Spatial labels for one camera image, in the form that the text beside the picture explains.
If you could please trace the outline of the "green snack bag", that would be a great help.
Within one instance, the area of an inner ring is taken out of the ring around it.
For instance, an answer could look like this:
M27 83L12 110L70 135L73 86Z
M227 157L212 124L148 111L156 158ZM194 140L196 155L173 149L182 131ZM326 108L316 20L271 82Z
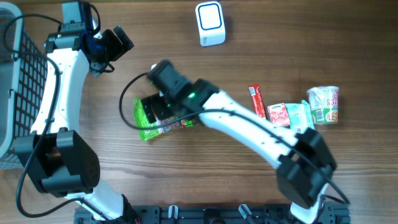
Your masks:
M161 125L160 120L156 116L155 116L155 121L153 123L151 123L148 120L147 115L144 111L144 107L141 103L141 100L138 98L134 99L133 115L137 127L149 128ZM139 130L139 135L142 141L148 141L157 136L160 136L161 134L164 134L163 128L151 129L151 130Z

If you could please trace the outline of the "clear candy bag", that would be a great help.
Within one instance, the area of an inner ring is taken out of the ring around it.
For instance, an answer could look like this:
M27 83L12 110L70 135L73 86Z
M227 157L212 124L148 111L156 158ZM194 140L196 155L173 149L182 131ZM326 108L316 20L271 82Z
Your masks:
M161 107L161 106L153 106L152 107L154 116L155 116L155 125L160 126L164 123L169 123L177 117L174 115L174 113L168 108L168 107ZM166 134L168 132L171 132L175 129L185 129L185 128L190 128L193 126L193 121L190 120L181 120L176 123L170 124L168 126L165 126L163 128L159 128L158 132L160 134Z

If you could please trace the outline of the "red stick packet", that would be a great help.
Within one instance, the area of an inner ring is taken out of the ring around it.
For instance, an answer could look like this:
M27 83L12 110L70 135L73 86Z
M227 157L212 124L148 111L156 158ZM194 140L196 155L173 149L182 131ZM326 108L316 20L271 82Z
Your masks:
M262 118L266 118L266 111L265 111L264 102L262 99L259 85L258 84L249 85L248 89L249 89L249 92L251 95L254 112L258 116L260 116Z

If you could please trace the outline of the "teal tissue pack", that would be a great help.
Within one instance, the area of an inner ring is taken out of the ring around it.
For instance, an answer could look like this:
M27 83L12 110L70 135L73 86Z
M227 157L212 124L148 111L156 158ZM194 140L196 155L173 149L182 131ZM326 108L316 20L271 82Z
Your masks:
M309 103L302 100L301 103L286 103L285 106L291 129L300 134L303 134L307 128L315 129Z

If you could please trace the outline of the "instant noodle cup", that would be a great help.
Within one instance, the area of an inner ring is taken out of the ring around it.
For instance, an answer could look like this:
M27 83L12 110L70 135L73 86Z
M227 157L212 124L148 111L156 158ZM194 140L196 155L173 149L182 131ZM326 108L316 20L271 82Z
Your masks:
M337 86L316 86L307 90L314 124L325 125L338 122L339 90Z

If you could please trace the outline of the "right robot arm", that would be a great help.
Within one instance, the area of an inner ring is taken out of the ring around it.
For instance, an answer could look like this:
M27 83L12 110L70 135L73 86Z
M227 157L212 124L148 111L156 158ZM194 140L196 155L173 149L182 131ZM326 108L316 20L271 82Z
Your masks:
M198 118L207 128L227 134L267 161L276 171L279 190L292 202L290 212L295 218L302 223L318 218L321 196L337 167L319 132L306 128L298 133L277 126L208 80L191 82L168 60L154 64L147 78L178 118Z

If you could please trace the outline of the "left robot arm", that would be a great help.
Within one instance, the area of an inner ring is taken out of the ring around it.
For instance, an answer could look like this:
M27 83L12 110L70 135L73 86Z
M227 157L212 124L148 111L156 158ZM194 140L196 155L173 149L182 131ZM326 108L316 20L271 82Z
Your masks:
M16 140L16 154L44 194L79 203L101 223L139 223L128 199L100 177L98 156L80 136L80 103L87 74L114 71L113 62L132 49L121 27L101 30L97 9L86 1L62 5L58 31L45 42L48 65L39 113L30 134Z

